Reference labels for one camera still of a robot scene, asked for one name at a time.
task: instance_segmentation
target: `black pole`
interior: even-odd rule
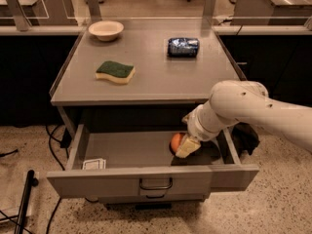
[[[25,225],[31,186],[34,185],[33,184],[34,179],[35,179],[34,174],[35,172],[33,170],[30,170],[27,173],[26,183],[23,189],[20,206],[19,206],[19,217],[17,221],[18,224],[16,225],[16,229],[14,232],[15,234],[22,234],[22,231]]]

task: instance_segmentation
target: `speckled floor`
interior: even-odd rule
[[[167,1],[179,4],[174,8],[167,6],[167,10],[171,8],[179,15],[182,10],[192,17],[202,13],[203,0],[190,3],[184,0],[151,1],[148,6],[139,1],[129,8],[135,12],[136,6],[140,6],[145,12],[136,11],[136,14],[148,15],[147,11],[157,11],[159,4]],[[125,6],[129,5],[127,0],[123,2]],[[231,15],[232,10],[233,5],[227,0],[218,0],[216,11],[219,15]],[[64,128],[60,128],[55,137],[61,138],[63,131]],[[260,171],[244,192],[213,193],[205,202],[178,202],[170,209],[141,211],[136,210],[135,205],[116,205],[107,209],[103,204],[92,204],[85,199],[63,199],[50,233],[312,233],[311,153],[262,130],[257,132],[260,145],[252,156],[244,153],[242,163],[257,164]],[[46,180],[47,171],[60,170],[50,153],[48,141],[44,126],[0,127],[0,153],[19,150],[0,158],[0,210],[20,204],[26,173],[34,170],[39,185],[31,192],[26,228],[35,234],[46,233],[59,199]],[[55,141],[52,144],[65,164],[65,150]],[[11,222],[0,222],[1,234],[13,233],[14,228]]]

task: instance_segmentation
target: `open drawer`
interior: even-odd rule
[[[256,165],[240,164],[228,131],[226,155],[219,151],[224,143],[210,141],[185,159],[170,152],[174,133],[99,133],[80,124],[66,170],[48,172],[48,180],[62,198],[92,197],[105,204],[203,201],[212,191],[245,190],[258,172]],[[84,161],[97,158],[105,168],[82,169]]]

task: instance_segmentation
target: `desk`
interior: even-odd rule
[[[304,25],[312,0],[237,0],[232,25]]]
[[[125,30],[113,42],[86,31],[56,83],[52,104],[74,137],[66,171],[48,173],[57,193],[130,203],[205,200],[211,191],[246,189],[258,168],[235,163],[235,151],[228,165],[213,143],[187,159],[169,151],[173,133],[185,131],[182,116],[205,102],[218,81],[239,79],[208,22],[119,21]],[[167,57],[168,39],[182,36],[199,39],[196,58]],[[96,80],[97,68],[109,59],[134,64],[128,85]],[[106,159],[106,169],[81,170],[95,157]]]
[[[19,0],[19,3],[33,25],[77,25],[71,0]],[[0,25],[14,25],[11,17],[6,0],[0,0]]]

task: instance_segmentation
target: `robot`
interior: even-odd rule
[[[272,135],[312,152],[312,108],[269,98],[266,88],[251,81],[222,81],[215,84],[206,103],[183,117],[187,134],[175,147],[176,157],[185,158],[220,131],[240,122],[258,126]]]

